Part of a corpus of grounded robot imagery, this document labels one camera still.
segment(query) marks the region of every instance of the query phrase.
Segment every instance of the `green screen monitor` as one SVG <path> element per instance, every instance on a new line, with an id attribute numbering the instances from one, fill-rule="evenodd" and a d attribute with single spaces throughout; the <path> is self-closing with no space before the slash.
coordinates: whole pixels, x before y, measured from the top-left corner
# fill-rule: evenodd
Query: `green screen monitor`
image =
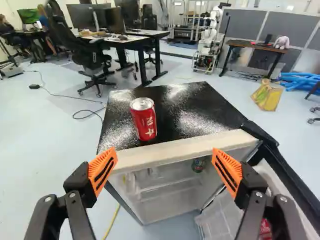
<path id="1" fill-rule="evenodd" d="M 17 10 L 23 24 L 34 24 L 39 21 L 38 9 L 19 9 Z"/>

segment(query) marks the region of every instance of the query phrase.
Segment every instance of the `pink stuffed toy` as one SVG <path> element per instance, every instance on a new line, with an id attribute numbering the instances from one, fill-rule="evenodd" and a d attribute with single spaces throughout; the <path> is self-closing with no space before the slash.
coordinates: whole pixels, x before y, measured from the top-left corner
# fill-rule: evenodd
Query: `pink stuffed toy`
<path id="1" fill-rule="evenodd" d="M 276 49 L 281 49 L 281 50 L 288 49 L 290 47 L 289 38 L 287 36 L 280 36 L 277 38 L 273 46 Z"/>

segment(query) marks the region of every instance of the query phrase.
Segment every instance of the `white star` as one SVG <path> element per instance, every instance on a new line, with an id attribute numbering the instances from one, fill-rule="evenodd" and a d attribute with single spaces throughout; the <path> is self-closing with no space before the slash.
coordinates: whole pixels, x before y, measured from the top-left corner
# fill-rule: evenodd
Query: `white star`
<path id="1" fill-rule="evenodd" d="M 155 130 L 152 128 L 148 128 L 148 131 L 145 134 L 148 134 L 149 137 L 151 137 L 152 134 L 154 134 Z"/>

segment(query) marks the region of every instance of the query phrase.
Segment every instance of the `white fridge body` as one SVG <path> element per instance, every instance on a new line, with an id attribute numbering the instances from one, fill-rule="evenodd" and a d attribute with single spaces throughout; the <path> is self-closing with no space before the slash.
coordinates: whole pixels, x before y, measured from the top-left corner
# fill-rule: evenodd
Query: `white fridge body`
<path id="1" fill-rule="evenodd" d="M 211 164 L 218 148 L 246 161 L 259 140 L 241 129 L 120 150 L 109 182 L 142 224 L 201 209 L 222 184 Z M 196 173 L 195 158 L 205 167 Z"/>

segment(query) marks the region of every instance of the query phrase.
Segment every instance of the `light gray floor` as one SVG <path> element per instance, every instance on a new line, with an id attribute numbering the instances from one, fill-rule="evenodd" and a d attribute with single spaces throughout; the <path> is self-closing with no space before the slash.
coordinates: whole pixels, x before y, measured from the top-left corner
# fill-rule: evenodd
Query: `light gray floor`
<path id="1" fill-rule="evenodd" d="M 115 57 L 114 50 L 109 53 Z M 161 56 L 164 69 L 170 72 L 151 86 L 207 81 L 246 117 L 255 121 L 280 143 L 286 161 L 320 198 L 315 176 L 320 169 L 318 139 L 320 124 L 310 125 L 307 119 L 317 116 L 309 112 L 319 105 L 320 98 L 304 100 L 305 92 L 284 92 L 275 112 L 261 111 L 251 100 L 259 83 L 216 74 L 204 75 L 191 70 L 191 60 Z M 78 97 L 77 89 L 84 85 L 86 76 L 78 74 L 66 61 L 37 63 L 25 70 L 42 73 L 45 87 L 52 93 Z M 154 75 L 154 66 L 148 64 L 147 75 Z M 118 89 L 134 88 L 140 84 L 130 75 L 121 78 L 115 74 L 110 81 Z M 95 157 L 101 131 L 96 116 L 84 120 L 72 119 L 78 110 L 97 110 L 99 103 L 54 97 L 43 89 L 30 90 L 28 85 L 41 84 L 37 72 L 25 72 L 0 81 L 0 233 L 3 239 L 22 239 L 37 200 L 46 194 L 64 194 L 63 182 L 83 161 Z M 111 87 L 103 88 L 102 98 L 96 98 L 95 89 L 84 92 L 83 98 L 107 102 Z M 94 208 L 88 210 L 97 239 L 107 230 L 117 202 L 103 190 Z M 110 240 L 199 239 L 191 212 L 142 227 L 120 209 L 110 232 Z M 63 225 L 61 239 L 71 239 L 68 223 Z"/>

